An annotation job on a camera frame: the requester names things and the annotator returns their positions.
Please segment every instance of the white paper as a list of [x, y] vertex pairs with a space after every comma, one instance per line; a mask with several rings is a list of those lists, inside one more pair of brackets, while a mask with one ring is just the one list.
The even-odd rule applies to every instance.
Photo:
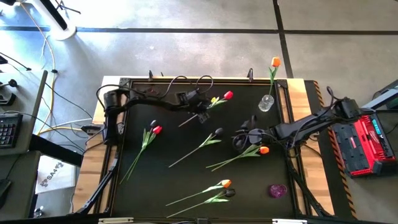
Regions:
[[36, 193], [75, 186], [76, 167], [48, 156], [41, 156]]

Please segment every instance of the black mat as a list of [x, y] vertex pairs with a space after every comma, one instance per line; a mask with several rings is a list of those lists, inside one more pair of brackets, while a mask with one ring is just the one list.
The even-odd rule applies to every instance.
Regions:
[[[166, 85], [157, 85], [160, 92]], [[171, 91], [191, 90], [189, 85], [174, 85]], [[231, 179], [236, 196], [226, 203], [212, 203], [181, 213], [178, 217], [209, 218], [267, 218], [292, 217], [291, 192], [279, 199], [268, 196], [271, 184], [285, 184], [289, 178], [282, 149], [271, 146], [270, 153], [262, 157], [236, 160], [219, 170], [211, 172], [205, 167], [237, 156], [232, 150], [231, 138], [243, 121], [256, 114], [257, 127], [266, 128], [280, 123], [275, 103], [270, 111], [262, 113], [257, 105], [269, 86], [221, 85], [208, 92], [209, 96], [223, 96], [232, 90], [234, 98], [211, 109], [211, 118], [200, 124], [197, 119], [185, 126], [177, 126], [190, 117], [186, 113], [173, 113], [153, 106], [137, 105], [129, 110], [125, 145], [122, 152], [118, 181], [124, 176], [142, 143], [142, 132], [156, 119], [163, 131], [142, 154], [136, 169], [128, 181], [116, 186], [113, 205], [114, 217], [166, 217], [216, 195], [219, 191], [165, 205], [195, 194], [220, 180]], [[199, 149], [196, 153], [172, 168], [173, 162], [197, 146], [217, 128], [224, 128], [223, 142]]]

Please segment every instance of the clear vase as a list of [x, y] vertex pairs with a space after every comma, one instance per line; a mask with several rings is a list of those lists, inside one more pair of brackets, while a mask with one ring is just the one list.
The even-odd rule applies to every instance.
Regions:
[[267, 112], [271, 109], [271, 106], [274, 104], [274, 97], [271, 95], [264, 95], [259, 103], [259, 109], [262, 112]]

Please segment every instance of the yellow cable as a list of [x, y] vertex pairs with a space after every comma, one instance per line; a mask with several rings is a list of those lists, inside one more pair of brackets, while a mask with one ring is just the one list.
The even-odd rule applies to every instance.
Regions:
[[53, 131], [54, 129], [67, 129], [67, 130], [74, 130], [74, 131], [83, 131], [82, 129], [78, 129], [78, 128], [70, 128], [70, 127], [55, 127], [55, 128], [47, 128], [39, 133], [37, 133], [37, 135], [41, 135], [43, 133], [49, 132], [49, 131]]
[[[52, 89], [54, 89], [54, 84], [55, 84], [55, 73], [54, 73], [53, 76], [52, 76], [52, 84], [51, 84], [51, 88], [52, 88]], [[52, 108], [53, 108], [53, 105], [54, 105], [54, 92], [53, 92], [53, 91], [51, 91], [51, 98], [50, 98], [50, 100], [51, 100], [50, 111], [49, 111], [47, 117], [46, 117], [45, 120], [44, 120], [45, 122], [47, 122], [47, 120], [49, 119], [49, 117], [50, 117], [50, 115], [51, 115], [51, 113], [52, 113]], [[39, 135], [39, 134], [42, 133], [43, 128], [44, 128], [44, 123], [43, 123], [42, 127], [39, 129], [39, 132], [37, 133], [37, 135]]]

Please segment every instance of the black floor stripe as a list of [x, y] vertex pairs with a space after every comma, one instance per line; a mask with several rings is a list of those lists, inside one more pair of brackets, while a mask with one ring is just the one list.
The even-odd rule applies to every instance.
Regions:
[[[50, 27], [40, 27], [50, 31]], [[5, 31], [39, 31], [29, 26], [0, 26]], [[279, 29], [184, 29], [184, 28], [95, 28], [77, 27], [78, 32], [185, 33], [185, 34], [292, 34], [292, 35], [398, 35], [398, 30], [279, 30]]]
[[286, 77], [293, 78], [293, 70], [292, 70], [292, 65], [290, 64], [289, 51], [287, 50], [287, 43], [284, 34], [284, 24], [282, 22], [282, 16], [280, 14], [278, 0], [273, 0], [273, 3], [275, 10], [276, 24], [278, 26], [278, 31], [279, 31], [280, 47], [282, 49], [282, 56], [284, 58]]

